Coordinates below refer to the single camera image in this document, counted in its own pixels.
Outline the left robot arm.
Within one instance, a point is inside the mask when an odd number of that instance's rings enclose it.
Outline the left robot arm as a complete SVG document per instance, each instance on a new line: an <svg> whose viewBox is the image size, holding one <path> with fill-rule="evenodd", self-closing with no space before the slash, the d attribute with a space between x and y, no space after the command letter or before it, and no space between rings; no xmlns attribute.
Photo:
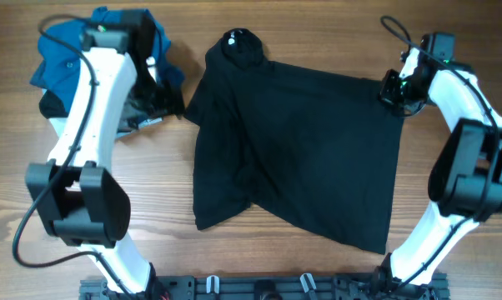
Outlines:
<svg viewBox="0 0 502 300"><path fill-rule="evenodd" d="M111 173L117 138L184 103L180 71L168 64L163 28L146 9L96 9L90 17L55 14L38 24L42 62L32 85L58 141L25 183L49 236L88 256L109 299L168 299L170 292L129 235L131 203Z"/></svg>

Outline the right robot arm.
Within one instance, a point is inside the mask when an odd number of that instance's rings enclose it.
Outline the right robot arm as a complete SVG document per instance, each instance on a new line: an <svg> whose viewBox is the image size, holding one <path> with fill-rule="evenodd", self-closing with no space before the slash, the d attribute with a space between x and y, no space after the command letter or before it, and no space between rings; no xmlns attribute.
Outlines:
<svg viewBox="0 0 502 300"><path fill-rule="evenodd" d="M369 290L383 298L418 297L458 241L502 213L502 117L470 66L454 60L454 35L411 43L404 67L388 70L379 100L397 117L437 107L450 130L429 175L429 205L407 240L375 269Z"/></svg>

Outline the black polo shirt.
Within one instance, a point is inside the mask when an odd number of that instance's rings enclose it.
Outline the black polo shirt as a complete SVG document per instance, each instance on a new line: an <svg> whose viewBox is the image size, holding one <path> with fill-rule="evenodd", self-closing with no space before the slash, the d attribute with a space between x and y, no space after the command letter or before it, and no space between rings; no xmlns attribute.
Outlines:
<svg viewBox="0 0 502 300"><path fill-rule="evenodd" d="M227 31L205 62L186 112L199 128L197 228L258 205L385 253L403 121L379 102L379 83L272 61L245 28Z"/></svg>

